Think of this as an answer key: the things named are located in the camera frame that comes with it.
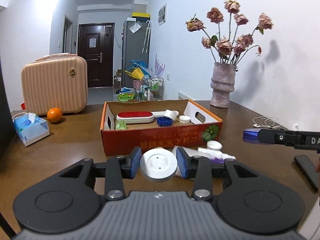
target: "pink ceramic vase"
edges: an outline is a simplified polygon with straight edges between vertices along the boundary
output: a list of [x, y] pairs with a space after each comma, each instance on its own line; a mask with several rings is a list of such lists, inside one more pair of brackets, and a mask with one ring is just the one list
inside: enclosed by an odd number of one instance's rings
[[235, 90], [235, 66], [225, 63], [214, 63], [211, 78], [212, 99], [211, 105], [228, 108], [230, 103], [230, 92]]

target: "brown wooden table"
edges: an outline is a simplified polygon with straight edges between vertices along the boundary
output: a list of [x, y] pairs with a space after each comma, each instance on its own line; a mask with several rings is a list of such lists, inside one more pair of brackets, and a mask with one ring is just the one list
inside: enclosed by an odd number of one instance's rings
[[[314, 151], [295, 150], [280, 145], [254, 145], [242, 141], [243, 130], [252, 127], [252, 118], [259, 114], [232, 103], [228, 109], [210, 106], [209, 101], [198, 101], [224, 120], [219, 141], [223, 152], [236, 156], [241, 163], [289, 186], [303, 198], [306, 209], [302, 221], [310, 212], [317, 198], [306, 178], [293, 162], [295, 155], [305, 154], [314, 163], [318, 156]], [[15, 137], [0, 161], [0, 211], [18, 232], [19, 226], [12, 213], [15, 197], [24, 189], [86, 157], [95, 162], [105, 161], [99, 131], [103, 105], [91, 105], [79, 114], [65, 115], [62, 122], [49, 126], [51, 135], [35, 144], [24, 147]], [[193, 181], [174, 177], [162, 182], [147, 181], [140, 171], [135, 179], [124, 180], [126, 192], [179, 191], [191, 193]], [[213, 179], [213, 192], [222, 191], [221, 180]], [[104, 193], [104, 180], [97, 179], [95, 191]], [[0, 239], [8, 239], [0, 230]]]

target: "red cardboard box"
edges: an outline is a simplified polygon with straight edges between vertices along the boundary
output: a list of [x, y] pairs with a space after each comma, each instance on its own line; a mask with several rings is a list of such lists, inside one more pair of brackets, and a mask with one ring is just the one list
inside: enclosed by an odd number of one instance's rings
[[[177, 110], [179, 115], [190, 116], [189, 124], [180, 123], [160, 127], [152, 123], [127, 124], [127, 130], [114, 130], [116, 116], [121, 112]], [[155, 147], [191, 147], [219, 138], [223, 120], [192, 100], [164, 100], [145, 102], [105, 102], [100, 131], [106, 156], [128, 155], [135, 146], [142, 152]]]

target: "suitcase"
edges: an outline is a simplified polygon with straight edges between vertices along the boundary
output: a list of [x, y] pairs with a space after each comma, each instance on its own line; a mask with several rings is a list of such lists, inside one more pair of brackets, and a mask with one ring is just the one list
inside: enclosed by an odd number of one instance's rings
[[46, 115], [52, 107], [78, 113], [88, 98], [87, 62], [76, 54], [54, 54], [26, 65], [21, 71], [28, 112]]

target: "gray refrigerator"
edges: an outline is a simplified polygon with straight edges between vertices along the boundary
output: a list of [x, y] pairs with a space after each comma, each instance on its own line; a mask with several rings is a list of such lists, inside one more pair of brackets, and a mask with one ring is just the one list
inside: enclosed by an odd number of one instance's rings
[[149, 50], [148, 53], [146, 53], [146, 47], [149, 46], [148, 44], [146, 44], [144, 53], [142, 53], [148, 24], [141, 23], [142, 27], [135, 33], [132, 33], [129, 28], [134, 23], [135, 22], [124, 22], [124, 37], [122, 41], [122, 86], [128, 88], [133, 87], [132, 79], [124, 71], [132, 66], [130, 60], [144, 61], [146, 66], [148, 66], [149, 63]]

